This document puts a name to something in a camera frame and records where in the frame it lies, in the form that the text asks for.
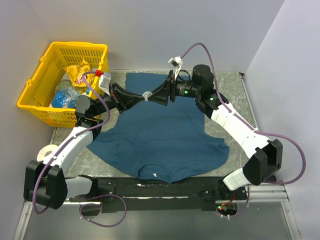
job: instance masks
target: robotic arm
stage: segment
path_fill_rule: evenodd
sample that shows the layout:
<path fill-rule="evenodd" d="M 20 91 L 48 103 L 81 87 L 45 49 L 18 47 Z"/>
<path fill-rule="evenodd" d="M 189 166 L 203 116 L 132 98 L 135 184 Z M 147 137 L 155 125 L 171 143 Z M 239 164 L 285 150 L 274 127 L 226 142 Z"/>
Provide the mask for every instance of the robotic arm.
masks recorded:
<path fill-rule="evenodd" d="M 259 185 L 281 168 L 283 146 L 279 140 L 271 141 L 266 136 L 259 135 L 246 126 L 235 116 L 236 110 L 221 94 L 221 98 L 229 110 L 220 102 L 214 89 L 214 75 L 207 65 L 196 65 L 189 80 L 178 80 L 182 61 L 171 59 L 175 73 L 171 70 L 164 83 L 152 92 L 138 95 L 120 87 L 117 83 L 110 84 L 109 73 L 100 76 L 99 87 L 105 92 L 102 97 L 109 109 L 117 108 L 120 113 L 129 110 L 142 101 L 155 102 L 164 106 L 168 101 L 173 103 L 176 97 L 195 98 L 198 109 L 208 118 L 222 126 L 243 148 L 249 161 L 219 181 L 219 193 L 227 196 L 239 187 Z M 26 167 L 24 182 L 24 199 L 32 201 L 36 181 L 45 165 L 54 161 L 45 171 L 37 188 L 36 203 L 57 209 L 63 202 L 78 195 L 85 195 L 95 189 L 97 182 L 88 176 L 65 179 L 65 173 L 76 157 L 89 145 L 101 131 L 101 126 L 78 133 L 100 124 L 102 121 L 94 117 L 106 111 L 102 102 L 85 95 L 80 95 L 75 101 L 77 123 L 71 134 L 58 148 L 46 156 L 42 162 L 32 160 Z M 66 141 L 73 138 L 64 147 Z M 62 149 L 58 156 L 55 153 Z"/>

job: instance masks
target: red connector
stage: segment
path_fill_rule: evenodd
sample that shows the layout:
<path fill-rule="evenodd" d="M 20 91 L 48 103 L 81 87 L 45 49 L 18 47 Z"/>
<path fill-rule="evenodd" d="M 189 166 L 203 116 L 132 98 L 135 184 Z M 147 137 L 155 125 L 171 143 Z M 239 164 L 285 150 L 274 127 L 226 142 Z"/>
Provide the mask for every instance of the red connector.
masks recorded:
<path fill-rule="evenodd" d="M 96 71 L 95 71 L 95 75 L 96 75 L 97 77 L 101 77 L 102 74 L 103 74 L 103 72 L 100 71 L 100 70 L 96 70 Z"/>

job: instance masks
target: white round object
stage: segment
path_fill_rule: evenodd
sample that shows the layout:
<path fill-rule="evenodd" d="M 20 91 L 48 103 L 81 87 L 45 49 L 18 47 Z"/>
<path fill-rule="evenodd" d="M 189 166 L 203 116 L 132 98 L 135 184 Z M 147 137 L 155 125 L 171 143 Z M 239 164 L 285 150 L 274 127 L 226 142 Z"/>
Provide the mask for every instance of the white round object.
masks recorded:
<path fill-rule="evenodd" d="M 142 97 L 144 97 L 145 101 L 148 101 L 148 98 L 152 95 L 152 92 L 146 91 L 142 94 Z"/>
<path fill-rule="evenodd" d="M 55 151 L 57 149 L 57 145 L 54 145 L 54 144 L 50 144 L 50 145 L 47 145 L 45 147 L 43 147 L 38 155 L 36 156 L 36 160 L 38 162 L 41 162 L 46 156 L 50 155 L 53 151 Z"/>

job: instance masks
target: white wall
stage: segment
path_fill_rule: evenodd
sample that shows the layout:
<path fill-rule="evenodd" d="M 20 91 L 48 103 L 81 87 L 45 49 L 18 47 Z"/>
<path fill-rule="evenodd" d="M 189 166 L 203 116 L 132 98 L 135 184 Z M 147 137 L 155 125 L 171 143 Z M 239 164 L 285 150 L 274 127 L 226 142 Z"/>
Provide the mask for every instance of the white wall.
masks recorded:
<path fill-rule="evenodd" d="M 109 46 L 110 69 L 168 69 L 205 43 L 218 71 L 246 72 L 284 0 L 27 0 L 51 41 Z M 184 67 L 207 63 L 193 51 Z"/>
<path fill-rule="evenodd" d="M 16 106 L 49 41 L 24 0 L 1 1 L 0 30 L 0 239 L 10 240 L 23 208 L 26 165 L 53 131 Z"/>
<path fill-rule="evenodd" d="M 282 133 L 304 149 L 307 166 L 287 185 L 302 239 L 319 238 L 320 1 L 286 0 L 245 74 L 260 129 Z M 301 169 L 298 151 L 284 143 L 279 178 Z"/>

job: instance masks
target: yellow plastic basket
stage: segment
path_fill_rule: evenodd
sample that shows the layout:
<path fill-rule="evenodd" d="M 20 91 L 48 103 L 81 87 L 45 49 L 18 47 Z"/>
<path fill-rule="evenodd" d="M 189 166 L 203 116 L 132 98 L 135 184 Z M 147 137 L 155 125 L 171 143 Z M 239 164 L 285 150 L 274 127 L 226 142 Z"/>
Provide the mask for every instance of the yellow plastic basket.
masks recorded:
<path fill-rule="evenodd" d="M 89 42 L 60 42 L 50 44 L 33 77 L 26 83 L 17 106 L 28 110 L 33 115 L 53 127 L 73 128 L 76 123 L 75 109 L 49 107 L 55 96 L 55 88 L 65 74 L 64 68 L 79 64 L 84 58 L 93 69 L 108 71 L 108 47 L 105 44 Z M 103 92 L 98 87 L 99 78 L 96 76 L 92 87 L 99 94 Z M 89 97 L 96 98 L 90 91 Z"/>

